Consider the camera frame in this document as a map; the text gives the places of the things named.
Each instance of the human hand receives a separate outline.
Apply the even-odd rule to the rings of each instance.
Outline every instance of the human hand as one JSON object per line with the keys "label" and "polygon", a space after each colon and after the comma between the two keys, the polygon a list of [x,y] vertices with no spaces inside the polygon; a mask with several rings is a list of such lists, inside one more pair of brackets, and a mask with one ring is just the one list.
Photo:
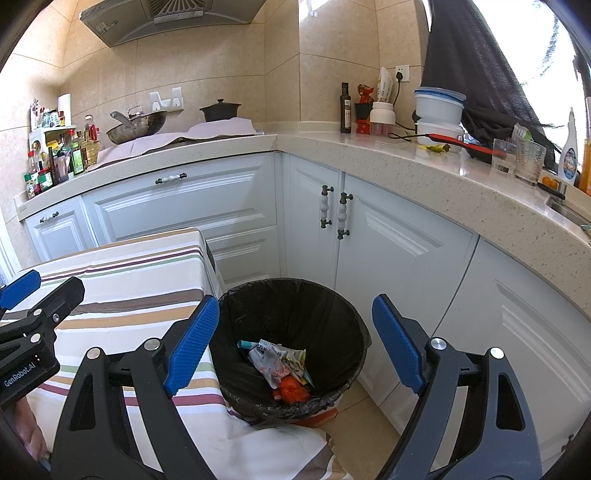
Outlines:
{"label": "human hand", "polygon": [[14,429],[27,452],[35,460],[40,460],[45,456],[47,444],[26,397],[21,398],[14,405]]}

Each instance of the cabinet handle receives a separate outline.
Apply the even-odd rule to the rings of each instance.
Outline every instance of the cabinet handle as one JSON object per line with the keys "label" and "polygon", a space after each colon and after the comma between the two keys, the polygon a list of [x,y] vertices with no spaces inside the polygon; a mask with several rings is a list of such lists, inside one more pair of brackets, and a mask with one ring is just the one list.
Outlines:
{"label": "cabinet handle", "polygon": [[329,214],[329,192],[333,192],[334,187],[329,188],[328,185],[322,185],[322,193],[320,194],[320,228],[326,228],[326,225],[332,225],[332,220],[326,221]]}
{"label": "cabinet handle", "polygon": [[39,223],[45,223],[46,221],[51,220],[52,218],[57,217],[59,214],[60,214],[60,212],[56,212],[56,213],[50,215],[49,217],[42,217],[42,218],[39,219]]}
{"label": "cabinet handle", "polygon": [[347,200],[353,200],[353,195],[347,195],[346,192],[340,194],[339,200],[339,213],[336,216],[337,219],[337,238],[342,240],[345,235],[350,235],[351,232],[345,230],[345,222],[347,221]]}
{"label": "cabinet handle", "polygon": [[161,183],[166,183],[168,181],[182,180],[182,179],[186,179],[186,178],[187,178],[187,174],[181,173],[180,175],[171,175],[170,177],[164,177],[163,179],[158,179],[158,180],[156,180],[155,184],[160,185]]}

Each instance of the spray bottle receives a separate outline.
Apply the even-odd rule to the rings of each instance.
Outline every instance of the spray bottle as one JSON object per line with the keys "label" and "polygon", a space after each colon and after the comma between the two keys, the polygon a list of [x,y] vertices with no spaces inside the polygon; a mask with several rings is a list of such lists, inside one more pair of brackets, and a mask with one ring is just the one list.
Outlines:
{"label": "spray bottle", "polygon": [[570,109],[569,115],[569,137],[564,144],[558,164],[558,177],[566,183],[574,185],[577,176],[577,130],[574,126],[574,112]]}

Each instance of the red handle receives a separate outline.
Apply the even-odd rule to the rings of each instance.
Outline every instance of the red handle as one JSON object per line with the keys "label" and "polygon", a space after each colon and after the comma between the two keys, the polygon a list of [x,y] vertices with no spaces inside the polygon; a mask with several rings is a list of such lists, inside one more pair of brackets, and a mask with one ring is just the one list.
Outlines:
{"label": "red handle", "polygon": [[439,134],[427,134],[427,136],[429,137],[429,139],[433,140],[434,142],[439,142],[439,143],[449,143],[451,145],[457,145],[458,147],[463,147],[467,150],[476,150],[478,152],[482,152],[482,153],[487,153],[489,155],[495,155],[497,154],[500,157],[504,157],[505,154],[503,152],[496,152],[490,148],[487,147],[481,147],[480,145],[473,145],[470,143],[465,143],[461,140],[458,140],[457,138],[453,138],[453,137],[447,137],[445,135],[439,135]]}

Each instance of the trash can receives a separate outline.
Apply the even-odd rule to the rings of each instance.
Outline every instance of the trash can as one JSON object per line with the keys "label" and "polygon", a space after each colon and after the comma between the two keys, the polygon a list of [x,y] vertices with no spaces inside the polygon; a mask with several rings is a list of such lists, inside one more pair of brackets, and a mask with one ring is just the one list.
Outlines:
{"label": "trash can", "polygon": [[[219,324],[209,343],[213,364],[224,397],[246,418],[304,419],[332,406],[359,375],[371,345],[355,307],[306,280],[253,281],[229,290],[219,304]],[[314,383],[309,400],[292,405],[273,400],[248,352],[236,345],[261,339],[306,350]]]}

